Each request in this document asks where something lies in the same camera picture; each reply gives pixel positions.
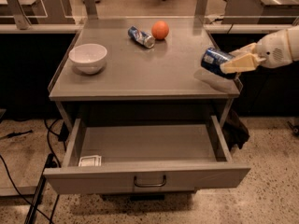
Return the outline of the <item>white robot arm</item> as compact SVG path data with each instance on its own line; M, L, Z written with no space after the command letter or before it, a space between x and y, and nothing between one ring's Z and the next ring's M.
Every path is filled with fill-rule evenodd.
M264 36L232 52L234 58L220 65L224 74L243 73L258 66L279 68L299 60L299 26Z

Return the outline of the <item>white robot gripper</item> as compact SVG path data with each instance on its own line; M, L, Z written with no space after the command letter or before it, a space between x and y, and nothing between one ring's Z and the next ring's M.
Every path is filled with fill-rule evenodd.
M291 64L293 57L290 34L290 29L281 30L264 36L257 44L250 43L231 51L233 58L220 65L221 71L232 74L253 71L259 65L278 68Z

